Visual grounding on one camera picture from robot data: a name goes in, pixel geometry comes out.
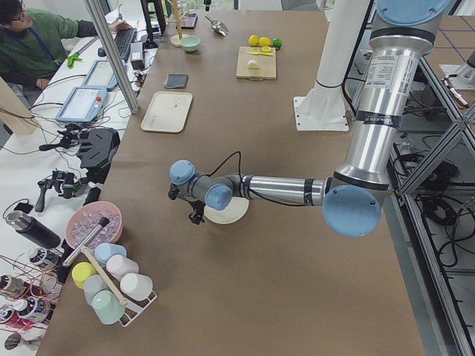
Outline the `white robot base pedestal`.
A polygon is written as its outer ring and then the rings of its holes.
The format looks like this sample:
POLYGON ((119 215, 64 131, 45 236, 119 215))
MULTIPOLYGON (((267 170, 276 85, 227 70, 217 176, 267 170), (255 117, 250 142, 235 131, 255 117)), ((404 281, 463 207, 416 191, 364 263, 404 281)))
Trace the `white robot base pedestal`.
POLYGON ((294 98, 298 131, 348 131, 344 79, 357 40, 366 27, 370 0, 336 1, 314 87, 294 98))

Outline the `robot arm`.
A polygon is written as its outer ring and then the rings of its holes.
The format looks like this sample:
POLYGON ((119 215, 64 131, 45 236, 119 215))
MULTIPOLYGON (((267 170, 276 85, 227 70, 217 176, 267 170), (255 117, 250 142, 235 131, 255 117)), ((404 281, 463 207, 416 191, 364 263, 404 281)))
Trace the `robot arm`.
POLYGON ((221 211, 233 197, 322 208, 327 225, 347 237, 363 237, 379 224, 389 180, 385 167, 407 103, 419 60, 435 42, 446 1, 378 1, 369 43, 372 57, 342 165, 325 180, 259 177, 241 173, 213 177, 187 160, 169 170, 170 199, 194 209, 221 211))

